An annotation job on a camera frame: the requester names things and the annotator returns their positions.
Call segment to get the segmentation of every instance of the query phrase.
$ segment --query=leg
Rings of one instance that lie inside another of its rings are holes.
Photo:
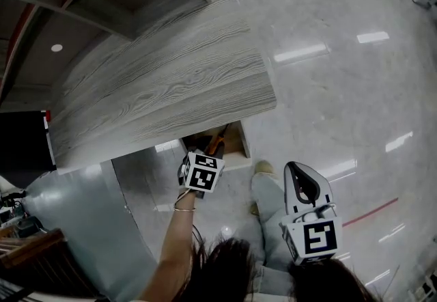
[[[285,216],[284,192],[273,171],[258,172],[254,175],[252,194],[257,202],[264,234],[265,265],[268,268],[287,271],[292,255],[282,239],[282,229],[279,227],[279,222]]]
[[[289,297],[293,290],[294,281],[289,273],[257,264],[257,273],[253,280],[253,292]]]
[[[256,216],[250,216],[246,223],[236,230],[234,236],[250,242],[255,262],[260,265],[264,264],[266,260],[266,253],[264,252],[264,237],[262,234],[261,223]]]

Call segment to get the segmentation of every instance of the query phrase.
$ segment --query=dark hair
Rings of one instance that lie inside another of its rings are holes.
[[[174,301],[243,301],[251,293],[255,263],[247,241],[221,241],[206,252],[193,247],[191,273]]]
[[[292,297],[297,302],[377,301],[364,285],[338,260],[289,267],[294,280]],[[247,241],[221,241],[207,253],[205,243],[193,247],[191,273],[174,301],[243,302],[252,293],[255,263]]]
[[[307,266],[291,264],[288,271],[294,279],[292,296],[297,302],[325,299],[377,301],[363,283],[338,260],[324,260]]]

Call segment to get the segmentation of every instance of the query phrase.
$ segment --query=beige shoe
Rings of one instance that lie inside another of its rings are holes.
[[[258,205],[256,202],[251,204],[249,211],[252,215],[259,217],[259,210],[258,210]]]
[[[255,174],[271,174],[275,178],[278,178],[274,172],[273,166],[265,160],[258,161],[258,163],[255,165]]]

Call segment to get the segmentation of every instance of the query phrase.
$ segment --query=person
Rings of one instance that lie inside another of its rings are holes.
[[[193,245],[195,193],[175,204],[158,267],[139,300],[167,301],[377,301],[338,260],[292,264],[279,222],[284,192],[273,167],[255,166],[250,223],[207,251]]]

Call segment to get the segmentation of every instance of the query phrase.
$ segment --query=wood grain surface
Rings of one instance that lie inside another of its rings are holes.
[[[272,109],[276,98],[236,0],[162,14],[111,36],[60,88],[51,140],[61,173]]]

